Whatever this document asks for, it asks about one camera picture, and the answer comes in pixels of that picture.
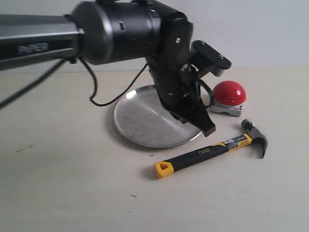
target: black cable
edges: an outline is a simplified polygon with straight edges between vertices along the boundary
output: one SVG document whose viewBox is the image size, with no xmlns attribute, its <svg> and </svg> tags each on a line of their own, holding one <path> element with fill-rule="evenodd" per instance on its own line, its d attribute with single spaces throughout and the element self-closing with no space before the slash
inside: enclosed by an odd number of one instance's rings
<svg viewBox="0 0 309 232">
<path fill-rule="evenodd" d="M 62 59 L 59 62 L 57 62 L 53 67 L 51 67 L 48 71 L 46 71 L 43 75 L 41 75 L 38 79 L 33 81 L 32 83 L 28 84 L 27 86 L 23 87 L 16 93 L 12 94 L 2 102 L 0 102 L 0 110 L 12 102 L 16 101 L 17 99 L 21 98 L 23 95 L 26 93 L 30 92 L 33 90 L 36 86 L 41 84 L 43 81 L 45 81 L 50 75 L 52 75 L 55 71 L 57 71 L 67 60 Z"/>
<path fill-rule="evenodd" d="M 94 84 L 94 90 L 93 90 L 93 94 L 90 96 L 90 101 L 99 107 L 103 107 L 103 106 L 108 106 L 112 103 L 114 103 L 115 101 L 117 101 L 119 98 L 121 98 L 123 95 L 125 95 L 125 93 L 132 87 L 132 85 L 135 83 L 135 81 L 139 78 L 139 76 L 141 75 L 141 73 L 146 69 L 147 64 L 144 65 L 144 67 L 141 69 L 141 71 L 136 75 L 136 77 L 133 79 L 133 81 L 131 82 L 131 84 L 121 93 L 119 94 L 115 99 L 111 100 L 108 103 L 105 104 L 98 104 L 96 103 L 93 99 L 95 98 L 95 96 L 97 95 L 97 91 L 98 91 L 98 80 L 97 77 L 95 75 L 95 73 L 92 71 L 92 69 L 89 67 L 89 65 L 86 63 L 86 61 L 84 61 L 83 58 L 79 58 L 80 62 L 85 66 L 85 68 L 87 69 L 87 71 L 90 73 L 92 79 L 93 79 L 93 84 Z"/>
</svg>

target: metal plate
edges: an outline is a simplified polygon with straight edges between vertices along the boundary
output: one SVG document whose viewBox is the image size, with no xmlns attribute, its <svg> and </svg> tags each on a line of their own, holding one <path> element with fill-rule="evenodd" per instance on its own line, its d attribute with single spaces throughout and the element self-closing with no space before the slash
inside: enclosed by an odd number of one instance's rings
<svg viewBox="0 0 309 232">
<path fill-rule="evenodd" d="M 127 139 L 142 146 L 164 148 L 187 143 L 201 134 L 166 111 L 154 85 L 127 93 L 116 105 L 114 123 Z"/>
</svg>

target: table surface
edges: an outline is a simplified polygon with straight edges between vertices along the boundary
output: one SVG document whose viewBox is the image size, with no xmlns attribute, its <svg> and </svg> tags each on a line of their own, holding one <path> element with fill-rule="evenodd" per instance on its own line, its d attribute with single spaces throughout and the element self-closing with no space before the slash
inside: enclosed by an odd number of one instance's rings
<svg viewBox="0 0 309 232">
<path fill-rule="evenodd" d="M 217 131 L 174 148 L 123 138 L 115 105 L 93 106 L 87 73 L 57 73 L 0 112 L 0 231 L 307 232 L 309 67 L 232 69 L 247 91 L 241 117 L 211 113 Z M 98 102 L 135 72 L 98 73 Z M 0 75 L 0 99 L 37 75 Z M 148 72 L 134 87 L 152 84 Z M 244 147 L 157 180 L 154 163 L 243 133 L 249 118 L 269 137 L 264 159 Z"/>
</svg>

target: robotic arm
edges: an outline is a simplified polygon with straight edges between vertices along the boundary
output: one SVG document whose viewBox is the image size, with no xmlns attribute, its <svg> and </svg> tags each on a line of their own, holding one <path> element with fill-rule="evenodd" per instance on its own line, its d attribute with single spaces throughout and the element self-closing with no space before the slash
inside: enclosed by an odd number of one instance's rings
<svg viewBox="0 0 309 232">
<path fill-rule="evenodd" d="M 62 58 L 93 65 L 146 58 L 163 107 L 208 136 L 215 125 L 200 88 L 212 95 L 201 77 L 220 76 L 231 63 L 204 41 L 191 44 L 192 32 L 183 13 L 155 0 L 85 1 L 65 16 L 0 15 L 0 70 Z"/>
</svg>

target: claw hammer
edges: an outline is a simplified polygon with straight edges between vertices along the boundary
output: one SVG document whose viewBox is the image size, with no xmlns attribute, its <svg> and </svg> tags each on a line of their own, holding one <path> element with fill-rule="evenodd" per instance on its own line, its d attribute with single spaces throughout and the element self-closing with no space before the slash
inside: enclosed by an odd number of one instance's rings
<svg viewBox="0 0 309 232">
<path fill-rule="evenodd" d="M 247 130 L 246 134 L 219 144 L 207 146 L 181 156 L 155 163 L 154 169 L 156 176 L 158 178 L 166 177 L 183 168 L 203 162 L 205 160 L 209 160 L 228 151 L 232 151 L 252 143 L 258 143 L 262 145 L 263 155 L 261 158 L 264 158 L 268 147 L 268 138 L 266 134 L 259 128 L 254 127 L 252 122 L 248 119 L 243 120 L 241 125 Z"/>
</svg>

